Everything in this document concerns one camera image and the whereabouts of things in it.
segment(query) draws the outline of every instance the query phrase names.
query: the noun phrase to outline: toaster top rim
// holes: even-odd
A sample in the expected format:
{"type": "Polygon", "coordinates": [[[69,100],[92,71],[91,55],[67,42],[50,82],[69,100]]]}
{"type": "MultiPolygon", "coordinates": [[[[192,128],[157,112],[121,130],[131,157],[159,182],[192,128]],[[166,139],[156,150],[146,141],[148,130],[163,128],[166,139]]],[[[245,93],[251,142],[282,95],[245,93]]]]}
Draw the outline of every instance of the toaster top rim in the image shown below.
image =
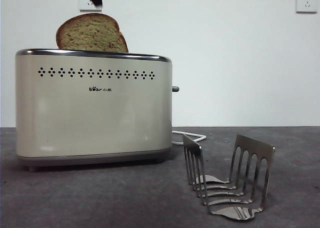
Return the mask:
{"type": "Polygon", "coordinates": [[[97,57],[97,58],[147,60],[147,61],[172,63],[172,61],[168,57],[153,55],[153,54],[101,52],[101,51],[74,50],[74,49],[42,49],[42,48],[22,49],[22,50],[19,50],[15,55],[16,56],[47,55],[47,56],[97,57]]]}

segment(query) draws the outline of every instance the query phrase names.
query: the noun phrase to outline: power cord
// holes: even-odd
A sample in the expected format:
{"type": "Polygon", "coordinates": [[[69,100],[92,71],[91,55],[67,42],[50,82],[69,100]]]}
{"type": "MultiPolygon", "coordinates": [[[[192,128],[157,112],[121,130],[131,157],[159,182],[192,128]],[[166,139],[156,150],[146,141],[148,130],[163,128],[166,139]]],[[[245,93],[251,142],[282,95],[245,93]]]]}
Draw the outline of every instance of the power cord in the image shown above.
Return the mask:
{"type": "MultiPolygon", "coordinates": [[[[180,134],[180,135],[186,135],[186,136],[192,136],[192,137],[199,137],[197,139],[194,139],[195,142],[199,142],[199,141],[202,141],[207,138],[203,134],[194,134],[194,133],[188,133],[188,132],[176,131],[176,130],[173,130],[172,134],[180,134]]],[[[184,143],[181,141],[172,141],[172,144],[182,146],[184,143]]]]}

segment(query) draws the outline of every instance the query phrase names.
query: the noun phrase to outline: electrical socket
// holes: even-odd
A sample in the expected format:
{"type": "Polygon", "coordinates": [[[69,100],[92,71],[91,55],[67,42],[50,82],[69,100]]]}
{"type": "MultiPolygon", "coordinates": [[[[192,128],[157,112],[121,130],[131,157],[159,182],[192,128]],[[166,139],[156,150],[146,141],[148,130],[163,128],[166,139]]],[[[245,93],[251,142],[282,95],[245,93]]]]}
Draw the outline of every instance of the electrical socket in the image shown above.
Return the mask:
{"type": "Polygon", "coordinates": [[[318,6],[319,0],[296,0],[297,13],[316,13],[318,6]]]}
{"type": "Polygon", "coordinates": [[[78,0],[78,6],[81,12],[102,11],[102,6],[101,5],[95,6],[95,4],[91,0],[78,0]]]}

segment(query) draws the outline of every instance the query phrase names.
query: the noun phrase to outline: bread slice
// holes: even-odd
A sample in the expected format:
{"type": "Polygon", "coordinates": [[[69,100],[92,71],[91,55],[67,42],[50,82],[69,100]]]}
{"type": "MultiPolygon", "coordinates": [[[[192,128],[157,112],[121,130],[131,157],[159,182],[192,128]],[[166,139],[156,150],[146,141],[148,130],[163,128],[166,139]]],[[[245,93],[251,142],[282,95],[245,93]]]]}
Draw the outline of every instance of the bread slice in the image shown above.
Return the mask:
{"type": "Polygon", "coordinates": [[[126,40],[112,17],[101,13],[78,15],[56,32],[59,49],[96,52],[128,52],[126,40]]]}

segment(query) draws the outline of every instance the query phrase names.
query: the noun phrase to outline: table surface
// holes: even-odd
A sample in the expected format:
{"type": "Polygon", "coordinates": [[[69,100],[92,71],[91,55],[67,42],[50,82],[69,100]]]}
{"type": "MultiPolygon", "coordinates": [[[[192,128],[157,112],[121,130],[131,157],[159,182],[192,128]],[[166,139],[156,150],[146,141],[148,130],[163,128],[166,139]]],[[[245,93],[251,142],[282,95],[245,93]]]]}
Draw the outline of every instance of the table surface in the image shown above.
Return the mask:
{"type": "Polygon", "coordinates": [[[208,214],[188,185],[182,146],[166,161],[43,167],[15,154],[16,131],[1,131],[3,228],[319,227],[320,127],[177,127],[201,141],[206,172],[226,179],[237,134],[275,146],[266,206],[250,221],[208,214]]]}

